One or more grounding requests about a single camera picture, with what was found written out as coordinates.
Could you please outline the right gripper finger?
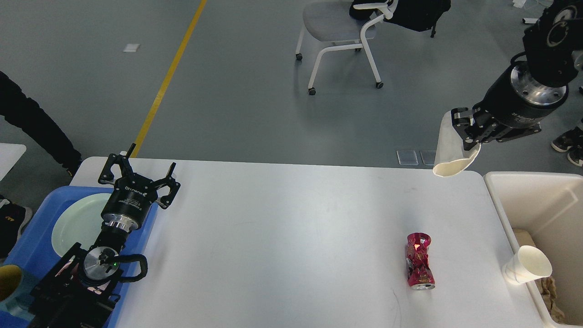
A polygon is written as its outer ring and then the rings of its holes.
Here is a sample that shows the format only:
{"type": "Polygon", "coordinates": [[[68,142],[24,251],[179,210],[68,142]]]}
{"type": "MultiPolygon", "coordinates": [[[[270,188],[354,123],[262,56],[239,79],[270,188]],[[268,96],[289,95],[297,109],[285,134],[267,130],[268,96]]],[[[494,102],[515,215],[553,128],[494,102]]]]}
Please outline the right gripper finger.
{"type": "Polygon", "coordinates": [[[475,108],[466,107],[450,110],[452,126],[462,139],[464,151],[470,151],[483,139],[484,128],[478,123],[477,112],[475,108]]]}

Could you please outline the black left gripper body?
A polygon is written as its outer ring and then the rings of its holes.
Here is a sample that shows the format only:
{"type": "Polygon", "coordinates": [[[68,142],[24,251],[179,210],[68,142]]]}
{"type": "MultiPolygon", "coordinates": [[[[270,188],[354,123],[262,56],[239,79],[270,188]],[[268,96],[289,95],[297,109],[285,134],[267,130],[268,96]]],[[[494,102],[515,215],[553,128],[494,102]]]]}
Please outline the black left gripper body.
{"type": "Polygon", "coordinates": [[[158,193],[152,179],[139,174],[120,177],[102,210],[102,219],[107,226],[124,231],[139,229],[156,199],[158,193]]]}

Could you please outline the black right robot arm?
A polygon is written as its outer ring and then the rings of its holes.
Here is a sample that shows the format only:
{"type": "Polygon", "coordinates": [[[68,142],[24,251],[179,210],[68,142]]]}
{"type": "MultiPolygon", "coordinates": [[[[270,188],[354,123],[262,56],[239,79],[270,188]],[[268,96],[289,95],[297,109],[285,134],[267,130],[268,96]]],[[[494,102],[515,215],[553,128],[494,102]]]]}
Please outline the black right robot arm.
{"type": "Polygon", "coordinates": [[[582,8],[580,0],[555,0],[525,30],[525,60],[513,56],[482,101],[450,112],[464,151],[538,133],[541,120],[564,104],[578,73],[573,52],[582,49],[582,8]]]}

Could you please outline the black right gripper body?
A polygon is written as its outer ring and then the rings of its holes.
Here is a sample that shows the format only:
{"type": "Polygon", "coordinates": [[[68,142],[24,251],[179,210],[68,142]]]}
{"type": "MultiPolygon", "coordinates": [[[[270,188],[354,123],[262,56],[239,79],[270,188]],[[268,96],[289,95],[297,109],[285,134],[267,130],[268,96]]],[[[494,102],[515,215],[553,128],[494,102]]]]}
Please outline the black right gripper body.
{"type": "Polygon", "coordinates": [[[473,106],[472,140],[489,143],[522,138],[541,132],[541,121],[562,106],[569,88],[538,82],[527,64],[508,67],[473,106]]]}

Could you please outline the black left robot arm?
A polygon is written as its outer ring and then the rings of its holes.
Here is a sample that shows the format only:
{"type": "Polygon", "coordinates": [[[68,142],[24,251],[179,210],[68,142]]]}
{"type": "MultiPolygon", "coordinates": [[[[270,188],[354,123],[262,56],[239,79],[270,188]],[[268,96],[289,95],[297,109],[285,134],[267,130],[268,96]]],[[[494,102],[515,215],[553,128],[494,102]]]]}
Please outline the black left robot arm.
{"type": "Polygon", "coordinates": [[[148,273],[144,255],[124,255],[130,234],[142,228],[153,204],[168,208],[181,185],[173,177],[152,180],[137,174],[125,155],[111,154],[98,183],[114,187],[100,216],[99,235],[89,249],[75,243],[32,289],[31,328],[102,328],[120,295],[118,284],[138,282],[148,273]]]}

